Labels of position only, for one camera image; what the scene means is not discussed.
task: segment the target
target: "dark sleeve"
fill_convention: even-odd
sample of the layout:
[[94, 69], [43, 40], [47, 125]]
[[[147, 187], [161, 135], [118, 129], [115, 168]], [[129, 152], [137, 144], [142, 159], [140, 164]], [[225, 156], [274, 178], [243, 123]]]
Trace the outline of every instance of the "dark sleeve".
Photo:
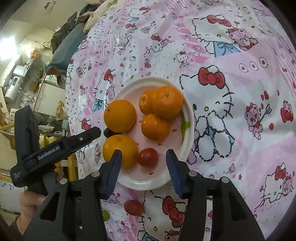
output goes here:
[[17, 216], [15, 218], [15, 221], [10, 225], [11, 230], [13, 231], [13, 233], [19, 238], [19, 240], [22, 238], [22, 234], [20, 233], [20, 231], [17, 228], [17, 219], [19, 218], [19, 216]]

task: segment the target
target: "tangerine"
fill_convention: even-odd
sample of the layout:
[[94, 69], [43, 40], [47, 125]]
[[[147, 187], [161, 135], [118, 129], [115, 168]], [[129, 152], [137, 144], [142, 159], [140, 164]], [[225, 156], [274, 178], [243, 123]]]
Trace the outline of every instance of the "tangerine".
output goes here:
[[152, 141], [164, 141], [170, 133], [170, 122], [152, 113], [142, 120], [141, 130]]
[[136, 109], [127, 100], [112, 101], [104, 111], [105, 124], [114, 133], [129, 131], [136, 119]]
[[151, 108], [157, 116], [169, 119], [180, 113], [183, 100], [183, 95], [177, 88], [162, 86], [153, 93]]
[[142, 93], [139, 99], [140, 111], [145, 115], [149, 115], [153, 113], [151, 104], [150, 104], [150, 100], [152, 99], [153, 92], [154, 90], [146, 90]]
[[132, 166], [139, 158], [137, 144], [133, 139], [126, 135], [115, 135], [109, 137], [103, 145], [103, 158], [110, 161], [115, 150], [122, 152], [122, 168]]

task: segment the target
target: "red tomato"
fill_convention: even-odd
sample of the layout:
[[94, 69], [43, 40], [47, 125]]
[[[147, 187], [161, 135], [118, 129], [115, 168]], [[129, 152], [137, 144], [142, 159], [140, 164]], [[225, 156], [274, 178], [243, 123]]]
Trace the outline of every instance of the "red tomato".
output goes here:
[[158, 162], [158, 153], [153, 148], [146, 148], [140, 152], [139, 164], [142, 167], [152, 167]]
[[128, 200], [124, 204], [124, 210], [132, 216], [139, 216], [144, 212], [144, 206], [136, 200]]

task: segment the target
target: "white plate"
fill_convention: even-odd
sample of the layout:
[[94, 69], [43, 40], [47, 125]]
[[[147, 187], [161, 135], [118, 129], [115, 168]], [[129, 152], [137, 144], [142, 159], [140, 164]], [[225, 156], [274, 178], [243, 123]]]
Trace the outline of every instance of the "white plate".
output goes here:
[[[147, 139], [141, 132], [140, 120], [142, 120], [145, 115], [139, 109], [139, 98], [145, 90], [164, 85], [178, 88], [166, 79], [146, 76], [124, 86], [113, 99], [126, 99], [132, 103], [136, 109], [136, 123], [133, 129], [125, 134], [130, 136], [138, 144], [139, 152], [145, 148], [154, 148], [159, 154], [158, 164], [153, 169], [141, 167], [138, 163], [130, 168], [121, 169], [117, 181], [125, 187], [134, 190], [151, 190], [161, 187], [170, 180], [170, 174], [165, 162], [166, 151], [168, 149], [173, 149], [179, 160], [186, 161], [192, 148], [194, 141], [194, 116], [191, 105], [185, 96], [182, 109], [184, 117], [181, 118], [181, 116], [178, 116], [175, 118], [171, 125], [171, 132], [165, 141], [159, 144], [158, 142]], [[186, 126], [186, 128], [182, 128], [185, 129], [183, 143], [181, 133], [182, 119], [183, 125]], [[104, 121], [102, 127], [103, 131], [106, 128]], [[105, 136], [102, 136], [100, 140], [101, 146], [104, 145], [105, 140]]]

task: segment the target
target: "hello kitty print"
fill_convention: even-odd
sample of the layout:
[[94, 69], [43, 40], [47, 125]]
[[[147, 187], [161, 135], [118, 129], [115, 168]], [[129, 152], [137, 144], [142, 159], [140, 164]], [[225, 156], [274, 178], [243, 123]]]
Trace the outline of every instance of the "hello kitty print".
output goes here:
[[[231, 179], [267, 238], [295, 195], [295, 61], [283, 28], [258, 0], [125, 0], [70, 60], [71, 133], [103, 128], [104, 109], [130, 82], [171, 81], [194, 113], [194, 123], [185, 123], [194, 142], [183, 161], [204, 177]], [[99, 169], [103, 144], [98, 138], [76, 152], [79, 178]], [[144, 205], [141, 216], [124, 211], [130, 199]], [[110, 213], [109, 238], [122, 241], [177, 241], [187, 206], [170, 182], [146, 192], [117, 184], [101, 203]], [[208, 197], [205, 241], [212, 218]]]

